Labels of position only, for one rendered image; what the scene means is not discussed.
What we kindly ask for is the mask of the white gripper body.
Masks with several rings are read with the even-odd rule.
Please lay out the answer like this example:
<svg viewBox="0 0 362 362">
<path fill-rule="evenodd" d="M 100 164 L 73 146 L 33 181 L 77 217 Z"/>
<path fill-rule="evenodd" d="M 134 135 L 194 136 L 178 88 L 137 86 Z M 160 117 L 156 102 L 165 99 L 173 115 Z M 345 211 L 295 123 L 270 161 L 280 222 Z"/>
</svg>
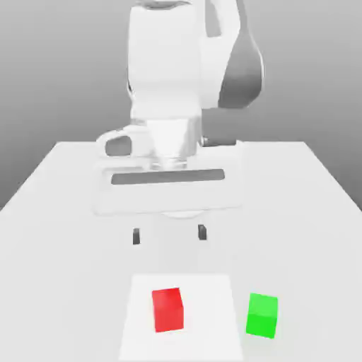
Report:
<svg viewBox="0 0 362 362">
<path fill-rule="evenodd" d="M 93 181 L 98 216 L 231 209 L 243 203 L 239 160 L 201 160 L 184 170 L 148 172 L 99 161 Z"/>
</svg>

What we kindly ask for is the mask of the small red cube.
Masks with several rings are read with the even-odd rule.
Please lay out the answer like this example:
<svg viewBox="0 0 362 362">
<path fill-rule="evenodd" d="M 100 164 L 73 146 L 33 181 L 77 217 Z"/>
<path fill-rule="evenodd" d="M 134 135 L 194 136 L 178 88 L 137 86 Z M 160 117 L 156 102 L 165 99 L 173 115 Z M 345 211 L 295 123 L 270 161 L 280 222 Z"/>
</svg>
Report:
<svg viewBox="0 0 362 362">
<path fill-rule="evenodd" d="M 152 291 L 154 329 L 157 333 L 184 328 L 184 306 L 179 288 Z"/>
</svg>

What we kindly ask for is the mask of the small green cube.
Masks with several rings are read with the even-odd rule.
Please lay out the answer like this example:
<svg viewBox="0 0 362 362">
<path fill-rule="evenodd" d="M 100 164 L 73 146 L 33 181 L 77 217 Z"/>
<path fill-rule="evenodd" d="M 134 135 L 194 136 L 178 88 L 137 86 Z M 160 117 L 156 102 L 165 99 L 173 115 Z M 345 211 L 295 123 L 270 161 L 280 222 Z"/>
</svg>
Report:
<svg viewBox="0 0 362 362">
<path fill-rule="evenodd" d="M 247 334 L 273 339 L 276 334 L 279 301 L 275 296 L 251 293 L 245 331 Z"/>
</svg>

